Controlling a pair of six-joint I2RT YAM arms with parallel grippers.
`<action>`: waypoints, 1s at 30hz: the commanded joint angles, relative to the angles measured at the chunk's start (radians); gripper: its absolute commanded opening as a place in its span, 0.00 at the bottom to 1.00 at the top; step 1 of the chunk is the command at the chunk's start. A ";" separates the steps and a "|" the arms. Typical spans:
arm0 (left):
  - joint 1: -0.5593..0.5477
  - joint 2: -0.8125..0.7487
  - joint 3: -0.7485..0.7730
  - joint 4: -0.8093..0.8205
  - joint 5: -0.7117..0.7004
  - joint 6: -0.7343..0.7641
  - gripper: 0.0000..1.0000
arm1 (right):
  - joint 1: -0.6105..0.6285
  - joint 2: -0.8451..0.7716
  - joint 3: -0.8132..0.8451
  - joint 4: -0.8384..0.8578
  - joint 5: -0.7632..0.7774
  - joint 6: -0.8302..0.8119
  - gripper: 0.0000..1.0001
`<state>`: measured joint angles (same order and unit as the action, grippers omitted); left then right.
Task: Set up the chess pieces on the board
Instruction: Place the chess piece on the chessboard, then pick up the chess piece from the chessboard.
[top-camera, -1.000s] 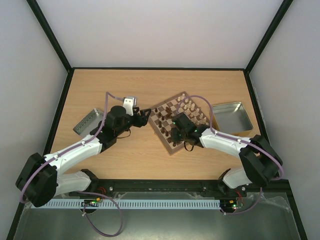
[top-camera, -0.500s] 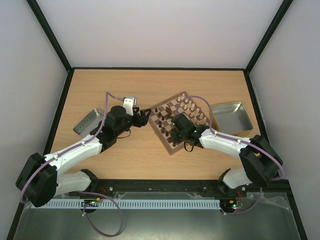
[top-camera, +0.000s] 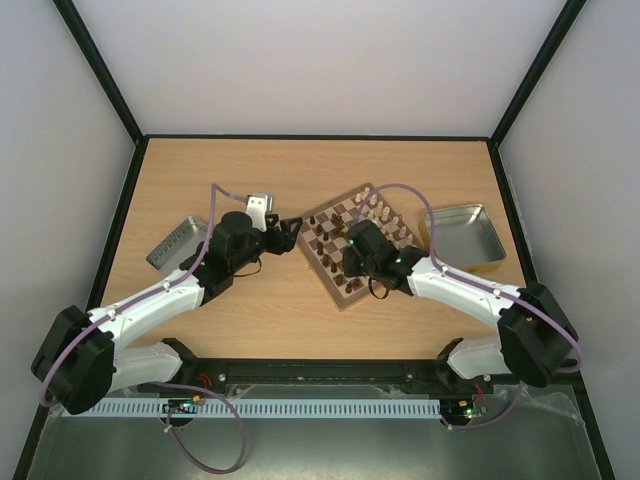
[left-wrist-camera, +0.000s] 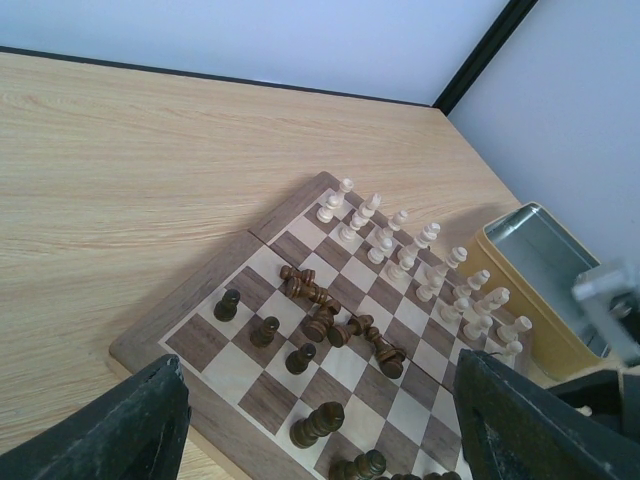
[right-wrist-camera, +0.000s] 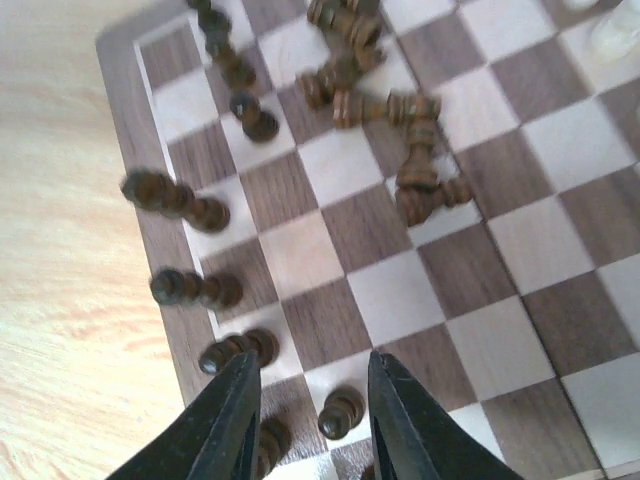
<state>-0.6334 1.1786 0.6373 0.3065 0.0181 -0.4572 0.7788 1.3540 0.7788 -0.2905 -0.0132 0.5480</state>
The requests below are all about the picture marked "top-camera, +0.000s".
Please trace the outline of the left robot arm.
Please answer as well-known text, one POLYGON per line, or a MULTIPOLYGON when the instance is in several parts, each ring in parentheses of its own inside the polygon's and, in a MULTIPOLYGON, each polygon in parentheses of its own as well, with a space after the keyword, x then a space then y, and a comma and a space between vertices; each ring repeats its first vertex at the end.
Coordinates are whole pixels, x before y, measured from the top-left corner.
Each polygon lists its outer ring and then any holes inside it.
POLYGON ((291 251, 302 223, 299 217, 228 212, 194 254, 158 283, 105 307, 60 311, 31 366, 42 383, 41 404, 60 403, 80 414, 114 390, 175 378, 184 363, 179 350, 164 341, 137 348, 132 342, 220 296, 262 254, 291 251))

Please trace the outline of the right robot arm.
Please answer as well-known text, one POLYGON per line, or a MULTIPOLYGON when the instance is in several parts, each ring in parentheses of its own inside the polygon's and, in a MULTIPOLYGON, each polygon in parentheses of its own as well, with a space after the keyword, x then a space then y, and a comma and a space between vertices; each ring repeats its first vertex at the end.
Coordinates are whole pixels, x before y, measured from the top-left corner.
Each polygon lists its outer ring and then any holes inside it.
POLYGON ((436 379, 455 392, 470 379, 512 374, 544 387, 578 352, 578 335, 548 288, 499 284, 440 262, 414 246, 398 249, 370 220, 353 225, 343 254, 348 277, 366 277, 386 291, 426 298, 461 311, 495 329, 497 336, 451 341, 441 353, 436 379))

